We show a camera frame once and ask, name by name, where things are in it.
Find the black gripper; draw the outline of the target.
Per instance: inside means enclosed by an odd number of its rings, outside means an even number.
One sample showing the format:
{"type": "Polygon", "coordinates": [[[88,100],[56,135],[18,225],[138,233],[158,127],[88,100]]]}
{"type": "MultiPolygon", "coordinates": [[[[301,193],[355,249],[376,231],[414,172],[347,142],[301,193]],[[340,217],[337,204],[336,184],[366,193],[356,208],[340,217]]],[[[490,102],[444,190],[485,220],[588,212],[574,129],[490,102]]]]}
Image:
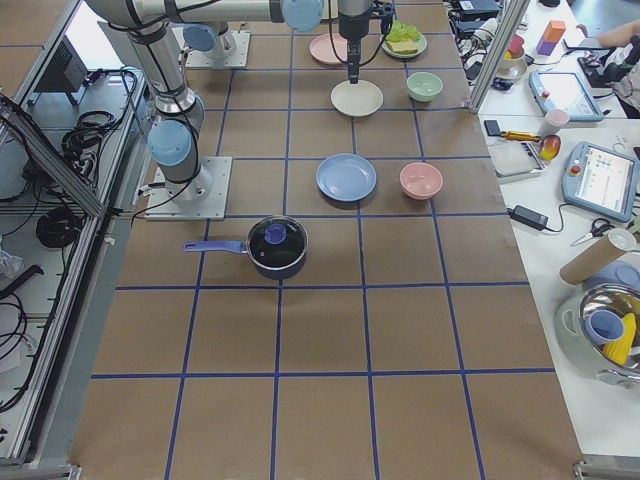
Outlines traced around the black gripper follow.
{"type": "Polygon", "coordinates": [[[369,0],[339,0],[339,34],[347,40],[346,65],[351,84],[359,81],[361,40],[369,32],[371,2],[369,0]]]}

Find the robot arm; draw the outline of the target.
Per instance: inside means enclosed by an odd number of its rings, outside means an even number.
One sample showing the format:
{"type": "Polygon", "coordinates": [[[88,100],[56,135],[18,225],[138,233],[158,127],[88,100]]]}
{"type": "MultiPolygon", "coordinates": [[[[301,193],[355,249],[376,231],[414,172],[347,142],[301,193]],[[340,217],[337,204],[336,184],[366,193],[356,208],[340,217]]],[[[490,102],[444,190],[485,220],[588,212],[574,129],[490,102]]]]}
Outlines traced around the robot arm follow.
{"type": "Polygon", "coordinates": [[[349,82],[356,85],[363,65],[361,41],[373,18],[379,18],[383,28],[390,25],[387,6],[379,8],[376,1],[205,1],[181,5],[172,21],[184,23],[182,36],[190,49],[225,58],[236,50],[230,21],[285,23],[293,30],[310,32],[323,20],[337,20],[338,33],[347,41],[346,53],[337,60],[346,66],[349,82]]]}
{"type": "Polygon", "coordinates": [[[187,201],[209,193],[212,175],[203,171],[198,153],[204,106],[188,86],[170,25],[257,21],[306,32],[319,25],[324,9],[321,1],[90,1],[88,6],[129,39],[160,115],[149,149],[168,194],[187,201]]]}

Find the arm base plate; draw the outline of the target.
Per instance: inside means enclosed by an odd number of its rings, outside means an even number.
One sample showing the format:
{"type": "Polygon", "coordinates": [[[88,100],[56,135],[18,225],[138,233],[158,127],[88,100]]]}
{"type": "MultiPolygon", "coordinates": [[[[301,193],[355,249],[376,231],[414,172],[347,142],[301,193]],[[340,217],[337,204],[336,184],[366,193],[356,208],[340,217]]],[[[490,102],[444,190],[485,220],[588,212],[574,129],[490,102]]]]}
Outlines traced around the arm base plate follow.
{"type": "Polygon", "coordinates": [[[221,221],[225,217],[232,158],[202,157],[198,176],[185,191],[182,186],[166,182],[159,167],[154,181],[163,186],[151,190],[144,212],[150,221],[191,221],[211,219],[221,221]]]}
{"type": "Polygon", "coordinates": [[[227,30],[217,34],[203,25],[183,29],[187,69],[219,70],[244,68],[248,61],[251,34],[227,30]]]}

